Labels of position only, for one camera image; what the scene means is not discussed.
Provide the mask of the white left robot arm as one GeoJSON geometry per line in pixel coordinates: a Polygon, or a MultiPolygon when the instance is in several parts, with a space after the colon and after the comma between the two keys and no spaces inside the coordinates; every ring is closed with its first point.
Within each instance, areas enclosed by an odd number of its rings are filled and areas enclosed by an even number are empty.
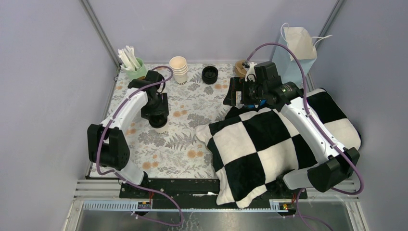
{"type": "Polygon", "coordinates": [[[131,182],[131,192],[138,198],[149,193],[144,180],[147,174],[130,162],[130,150],[125,132],[137,114],[147,120],[158,132],[166,130],[169,107],[167,94],[159,91],[166,79],[157,71],[149,70],[144,79],[134,79],[128,85],[119,106],[101,123],[91,124],[87,130],[89,160],[97,167],[106,167],[108,173],[118,173],[131,182]]]}

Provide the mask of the black plastic cup lid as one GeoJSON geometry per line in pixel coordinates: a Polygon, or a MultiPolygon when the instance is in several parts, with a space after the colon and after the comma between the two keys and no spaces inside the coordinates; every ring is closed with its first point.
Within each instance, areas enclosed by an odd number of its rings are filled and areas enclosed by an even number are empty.
{"type": "Polygon", "coordinates": [[[152,128],[159,129],[167,124],[167,116],[164,115],[151,115],[148,119],[152,128]]]}

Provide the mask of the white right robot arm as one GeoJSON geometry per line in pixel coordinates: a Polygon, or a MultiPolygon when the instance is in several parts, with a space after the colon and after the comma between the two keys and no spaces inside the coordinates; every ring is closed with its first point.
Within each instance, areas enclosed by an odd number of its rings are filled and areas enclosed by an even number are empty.
{"type": "Polygon", "coordinates": [[[251,62],[247,68],[246,77],[230,78],[223,104],[249,106],[265,101],[294,125],[317,161],[312,167],[284,174],[276,185],[278,196],[288,198],[295,189],[309,187],[324,193],[349,178],[360,158],[358,150],[344,146],[319,118],[314,118],[306,94],[293,82],[282,83],[274,63],[251,62]]]}

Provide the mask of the single white paper cup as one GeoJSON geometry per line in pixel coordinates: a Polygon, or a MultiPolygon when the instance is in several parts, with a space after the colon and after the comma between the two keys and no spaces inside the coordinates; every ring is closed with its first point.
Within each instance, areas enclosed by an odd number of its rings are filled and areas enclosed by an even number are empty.
{"type": "Polygon", "coordinates": [[[154,128],[154,130],[161,135],[167,134],[168,133],[168,123],[162,125],[159,128],[154,128]]]}

